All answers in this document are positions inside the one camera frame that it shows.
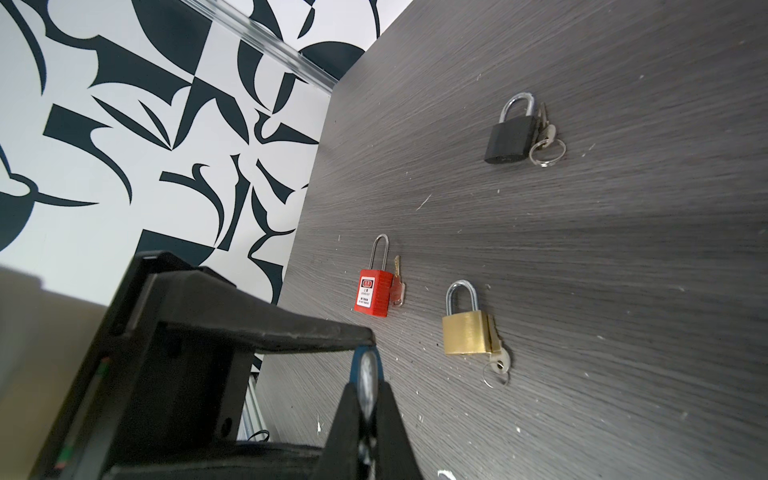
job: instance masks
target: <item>white label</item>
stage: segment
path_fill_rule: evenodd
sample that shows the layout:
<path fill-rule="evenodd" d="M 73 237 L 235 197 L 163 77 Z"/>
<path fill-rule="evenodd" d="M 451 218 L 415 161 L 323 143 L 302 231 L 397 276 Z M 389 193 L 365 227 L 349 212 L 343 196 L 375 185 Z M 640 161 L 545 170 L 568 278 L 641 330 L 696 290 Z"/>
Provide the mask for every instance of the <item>white label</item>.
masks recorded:
<path fill-rule="evenodd" d="M 373 283 L 376 279 L 372 276 L 360 277 L 360 289 L 357 290 L 357 304 L 365 308 L 371 308 L 373 302 Z"/>

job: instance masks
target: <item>silver shackle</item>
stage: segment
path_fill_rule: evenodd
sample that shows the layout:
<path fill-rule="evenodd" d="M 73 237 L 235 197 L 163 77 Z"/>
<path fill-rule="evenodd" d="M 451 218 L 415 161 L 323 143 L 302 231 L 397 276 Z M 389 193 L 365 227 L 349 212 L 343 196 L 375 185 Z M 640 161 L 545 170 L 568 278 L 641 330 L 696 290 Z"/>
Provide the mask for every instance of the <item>silver shackle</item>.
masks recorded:
<path fill-rule="evenodd" d="M 472 299 L 472 311 L 480 310 L 477 290 L 467 280 L 456 280 L 454 283 L 451 283 L 451 286 L 448 287 L 448 292 L 445 294 L 445 313 L 447 313 L 447 316 L 453 315 L 453 294 L 460 286 L 469 290 L 469 296 Z"/>
<path fill-rule="evenodd" d="M 368 265 L 368 270 L 373 270 L 373 257 L 376 255 L 376 245 L 379 244 L 379 240 L 384 239 L 384 261 L 382 261 L 382 270 L 386 270 L 386 255 L 389 253 L 389 237 L 384 233 L 379 235 L 376 240 L 373 241 L 373 250 L 371 250 L 371 263 Z"/>
<path fill-rule="evenodd" d="M 502 109 L 502 115 L 498 118 L 498 122 L 500 124 L 503 124 L 507 120 L 507 112 L 509 112 L 509 108 L 518 100 L 527 100 L 528 101 L 528 107 L 525 109 L 525 116 L 526 117 L 532 117 L 533 112 L 536 111 L 536 99 L 533 98 L 533 94 L 529 93 L 527 91 L 523 91 L 521 93 L 518 93 L 514 97 L 510 98 L 507 104 Z"/>

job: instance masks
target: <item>screw hole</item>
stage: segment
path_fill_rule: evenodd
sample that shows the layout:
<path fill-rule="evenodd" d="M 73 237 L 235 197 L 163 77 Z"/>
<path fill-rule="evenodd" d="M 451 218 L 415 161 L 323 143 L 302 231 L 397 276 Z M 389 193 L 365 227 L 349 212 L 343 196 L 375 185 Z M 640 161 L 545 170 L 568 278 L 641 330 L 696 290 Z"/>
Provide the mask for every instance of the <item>screw hole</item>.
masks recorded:
<path fill-rule="evenodd" d="M 221 436 L 222 438 L 226 437 L 230 434 L 232 431 L 232 419 L 227 417 L 226 420 L 224 420 L 224 423 L 221 424 Z"/>

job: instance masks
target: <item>wallpaper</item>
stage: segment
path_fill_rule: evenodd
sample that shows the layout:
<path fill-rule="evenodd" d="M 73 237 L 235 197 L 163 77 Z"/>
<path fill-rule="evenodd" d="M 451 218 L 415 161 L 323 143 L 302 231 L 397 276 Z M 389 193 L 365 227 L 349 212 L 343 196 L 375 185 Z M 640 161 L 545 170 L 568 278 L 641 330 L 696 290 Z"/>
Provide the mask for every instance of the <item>wallpaper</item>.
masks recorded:
<path fill-rule="evenodd" d="M 178 0 L 0 0 L 0 45 L 0 264 L 106 305 L 170 250 L 277 301 L 327 94 Z"/>
<path fill-rule="evenodd" d="M 341 78 L 411 0 L 226 0 Z"/>

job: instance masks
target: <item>gold padlock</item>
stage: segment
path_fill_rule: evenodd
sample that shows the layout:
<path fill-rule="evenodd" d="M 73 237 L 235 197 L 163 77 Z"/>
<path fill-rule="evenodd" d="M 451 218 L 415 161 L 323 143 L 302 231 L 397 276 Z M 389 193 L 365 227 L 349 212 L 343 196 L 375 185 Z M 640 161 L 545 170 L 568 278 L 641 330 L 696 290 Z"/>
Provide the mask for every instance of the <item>gold padlock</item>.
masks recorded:
<path fill-rule="evenodd" d="M 469 290 L 471 312 L 453 313 L 453 294 L 460 286 Z M 446 355 L 491 353 L 501 349 L 495 325 L 491 334 L 493 319 L 489 320 L 489 315 L 480 310 L 477 290 L 470 282 L 456 280 L 451 284 L 445 294 L 445 311 L 448 315 L 442 317 L 442 341 Z"/>

